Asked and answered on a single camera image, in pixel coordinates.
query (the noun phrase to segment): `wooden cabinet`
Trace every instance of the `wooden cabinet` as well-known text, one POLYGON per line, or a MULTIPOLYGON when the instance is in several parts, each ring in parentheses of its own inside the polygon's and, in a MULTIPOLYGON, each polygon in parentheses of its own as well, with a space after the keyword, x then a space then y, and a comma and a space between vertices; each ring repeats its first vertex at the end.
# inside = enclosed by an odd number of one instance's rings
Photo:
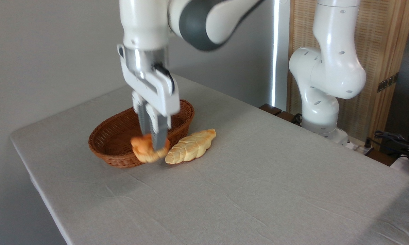
MULTIPOLYGON (((313 36, 316 1, 291 0, 290 48, 318 47, 313 36)), ((338 99, 338 127, 364 141, 375 130, 384 130, 409 32, 409 0, 361 0, 355 44, 366 70, 366 85, 353 99, 338 99)), ((287 110, 301 113, 296 81, 289 73, 287 110)))

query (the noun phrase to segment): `table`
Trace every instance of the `table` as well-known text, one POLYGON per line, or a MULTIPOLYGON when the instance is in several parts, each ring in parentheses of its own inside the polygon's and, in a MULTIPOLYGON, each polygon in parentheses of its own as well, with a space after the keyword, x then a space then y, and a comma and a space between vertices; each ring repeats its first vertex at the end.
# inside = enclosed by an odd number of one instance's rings
POLYGON ((11 135, 68 244, 409 244, 409 176, 174 77, 189 132, 217 132, 190 163, 92 154, 92 130, 131 106, 127 86, 11 135))

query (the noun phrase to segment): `white wall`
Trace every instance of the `white wall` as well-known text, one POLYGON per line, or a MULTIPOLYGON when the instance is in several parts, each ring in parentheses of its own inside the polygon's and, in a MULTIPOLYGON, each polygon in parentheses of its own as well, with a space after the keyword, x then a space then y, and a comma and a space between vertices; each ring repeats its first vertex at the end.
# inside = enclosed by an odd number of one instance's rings
MULTIPOLYGON (((172 72, 255 106, 270 102, 273 7, 266 0, 215 53, 173 39, 172 72)), ((65 243, 9 136, 124 86, 121 40, 117 0, 0 1, 0 245, 65 243)))

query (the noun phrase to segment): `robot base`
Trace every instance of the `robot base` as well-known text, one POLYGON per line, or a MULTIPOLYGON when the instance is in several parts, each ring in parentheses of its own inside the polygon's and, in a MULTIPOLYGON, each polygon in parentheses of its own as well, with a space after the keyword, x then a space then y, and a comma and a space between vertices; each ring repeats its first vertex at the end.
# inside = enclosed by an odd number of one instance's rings
POLYGON ((318 133, 318 135, 321 135, 324 138, 328 138, 329 140, 335 142, 336 144, 345 146, 349 149, 352 149, 354 147, 353 143, 349 141, 348 134, 339 128, 336 128, 331 132, 318 133))

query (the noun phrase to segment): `black cable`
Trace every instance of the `black cable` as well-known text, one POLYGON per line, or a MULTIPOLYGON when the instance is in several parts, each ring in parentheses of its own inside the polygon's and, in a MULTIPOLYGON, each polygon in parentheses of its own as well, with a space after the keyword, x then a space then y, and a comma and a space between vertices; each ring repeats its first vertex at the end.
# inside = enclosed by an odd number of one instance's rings
POLYGON ((296 113, 295 116, 293 117, 292 123, 293 124, 301 124, 301 121, 303 120, 303 115, 301 113, 296 113))
POLYGON ((367 139, 368 139, 369 141, 374 142, 375 144, 377 144, 377 145, 379 145, 379 146, 383 146, 383 147, 386 148, 386 149, 389 149, 389 150, 394 151, 394 152, 398 152, 398 153, 400 153, 401 155, 406 155, 406 156, 409 158, 409 150, 403 151, 403 150, 393 149, 393 148, 390 148, 389 146, 386 146, 386 145, 384 145, 384 144, 382 144, 382 143, 379 143, 379 142, 377 142, 377 141, 374 141, 372 138, 367 138, 367 139))
POLYGON ((402 137, 402 135, 397 134, 397 133, 389 133, 389 132, 377 130, 374 133, 374 138, 386 138, 401 146, 409 147, 409 141, 407 141, 405 138, 402 137))

